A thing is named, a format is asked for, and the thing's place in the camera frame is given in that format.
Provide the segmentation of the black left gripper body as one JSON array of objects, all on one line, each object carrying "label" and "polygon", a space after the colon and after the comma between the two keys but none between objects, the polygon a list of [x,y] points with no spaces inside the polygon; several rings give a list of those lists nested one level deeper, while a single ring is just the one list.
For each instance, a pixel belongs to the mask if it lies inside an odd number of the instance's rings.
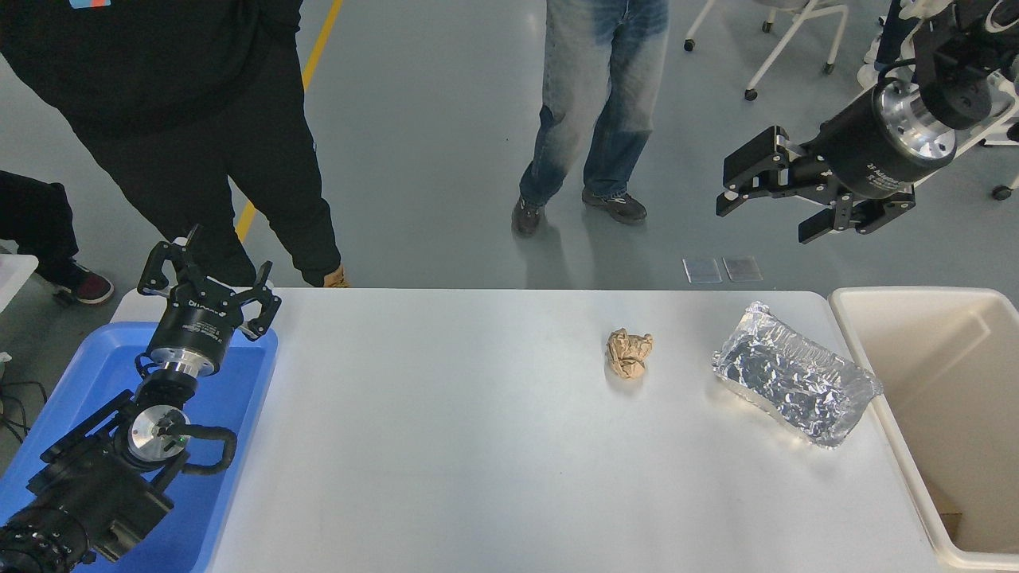
[{"label": "black left gripper body", "polygon": [[169,291],[167,308],[150,338],[150,359],[200,366],[222,365],[243,314],[236,291],[223,284],[178,284]]}]

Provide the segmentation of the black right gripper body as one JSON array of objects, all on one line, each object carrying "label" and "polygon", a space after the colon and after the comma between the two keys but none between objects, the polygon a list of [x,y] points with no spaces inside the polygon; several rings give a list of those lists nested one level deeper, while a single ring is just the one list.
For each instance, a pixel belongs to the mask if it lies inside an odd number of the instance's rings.
[{"label": "black right gripper body", "polygon": [[917,91],[870,88],[823,123],[806,151],[853,193],[881,199],[938,170],[940,124]]}]

